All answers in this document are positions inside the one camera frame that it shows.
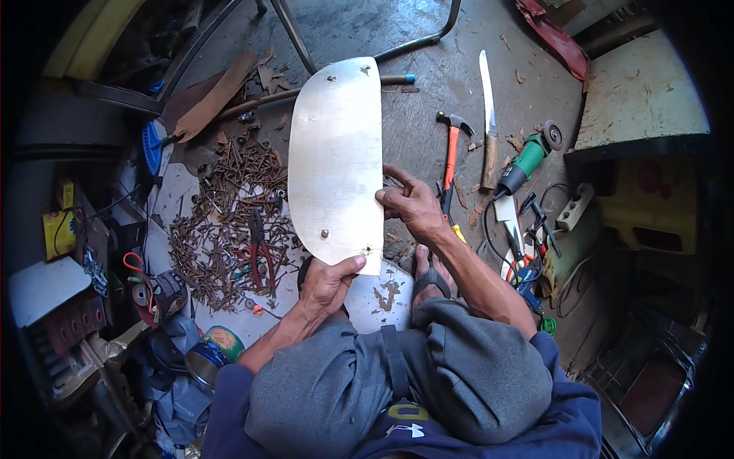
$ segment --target foot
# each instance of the foot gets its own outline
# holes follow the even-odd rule
[[[428,269],[430,268],[430,265],[428,264],[428,247],[426,247],[423,244],[418,244],[418,246],[415,248],[415,279],[420,279],[423,274],[428,272]],[[455,282],[454,278],[451,277],[451,274],[448,273],[448,270],[445,266],[443,266],[443,263],[441,263],[441,260],[438,259],[438,256],[434,253],[432,254],[433,257],[433,267],[436,269],[438,274],[441,275],[444,281],[448,284],[448,287],[451,289],[451,293],[455,293]],[[426,298],[432,298],[432,297],[441,297],[443,298],[443,293],[441,292],[441,289],[438,288],[435,284],[428,285],[421,293],[419,293],[415,300],[413,301],[413,309],[417,308],[423,300]]]

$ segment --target workshop floor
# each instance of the workshop floor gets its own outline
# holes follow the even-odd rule
[[[440,29],[448,17],[450,1],[288,0],[288,4],[316,66],[321,68],[329,62],[372,55]],[[262,54],[271,44],[275,45],[277,56],[269,67],[281,69],[287,64],[288,70],[284,71],[287,80],[295,87],[302,85],[308,79],[308,73],[275,11],[270,8],[261,18],[256,14],[254,1],[243,1],[201,48],[177,90],[223,71],[243,49]],[[502,137],[510,134],[528,136],[534,133],[534,125],[553,119],[568,139],[581,111],[581,83],[544,49],[544,45],[517,11],[514,0],[465,0],[456,26],[440,43],[379,66],[383,75],[415,73],[418,76],[415,87],[420,90],[417,93],[383,90],[384,162],[402,166],[433,184],[443,176],[448,136],[446,126],[435,121],[436,112],[457,113],[476,131],[471,140],[464,134],[459,139],[456,178],[468,208],[461,206],[456,194],[451,206],[454,220],[461,225],[473,249],[484,241],[481,223],[473,228],[470,226],[470,215],[475,205],[485,198],[480,192],[470,192],[470,188],[480,182],[483,149],[467,153],[471,142],[483,138],[484,95],[479,75],[479,52],[487,50],[498,130]],[[522,84],[518,83],[516,73],[524,79]],[[275,126],[283,114],[290,117],[293,105],[294,99],[290,99],[256,110],[264,123],[259,137],[270,140],[284,157],[288,151],[290,121],[282,131],[276,131]],[[220,130],[229,137],[239,134],[241,125],[235,120],[221,125],[213,123],[189,147],[215,145],[214,138]],[[540,196],[549,184],[565,181],[564,152],[565,149],[554,152],[544,160],[528,186],[517,193],[520,202],[530,192]],[[186,151],[177,151],[175,156],[180,157],[181,154],[185,156]],[[500,155],[501,163],[505,156],[515,155],[515,150],[503,140]],[[549,195],[546,204],[548,218],[555,220],[557,211],[565,203],[563,193]],[[385,233],[387,258],[396,259],[414,243],[400,222],[386,224]],[[490,233],[496,233],[500,251],[506,250],[505,238],[502,237],[504,231],[499,231],[498,227],[497,231],[490,230]],[[499,271],[500,261],[493,254],[487,255],[486,261]],[[564,367],[574,360],[589,326],[598,322],[575,359],[575,369],[586,366],[611,323],[614,309],[619,308],[615,305],[619,303],[610,301],[608,292],[597,288],[596,284],[595,280],[592,281],[573,315],[558,319],[556,340],[561,347]],[[572,292],[565,304],[574,302],[575,292]]]

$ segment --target angle grinder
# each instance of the angle grinder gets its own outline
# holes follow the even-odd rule
[[[543,158],[551,154],[551,150],[559,151],[562,147],[561,129],[555,121],[546,121],[543,132],[528,137],[523,144],[523,151],[513,158],[502,172],[493,200],[498,200],[505,195],[512,196],[525,182],[530,180],[530,174],[538,167]]]

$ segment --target hand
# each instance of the hand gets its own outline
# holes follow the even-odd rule
[[[375,193],[374,197],[385,207],[385,218],[399,218],[415,240],[431,247],[432,236],[450,229],[431,187],[399,167],[384,165],[382,171],[404,185],[385,187]]]
[[[299,303],[310,313],[325,314],[326,317],[334,314],[344,303],[349,286],[357,277],[356,272],[366,263],[367,258],[362,255],[342,260],[334,266],[314,258],[301,285]]]

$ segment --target red cloth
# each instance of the red cloth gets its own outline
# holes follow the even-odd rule
[[[545,9],[535,0],[515,0],[515,6],[530,27],[563,59],[571,74],[585,82],[589,77],[589,67],[581,47],[545,15]]]

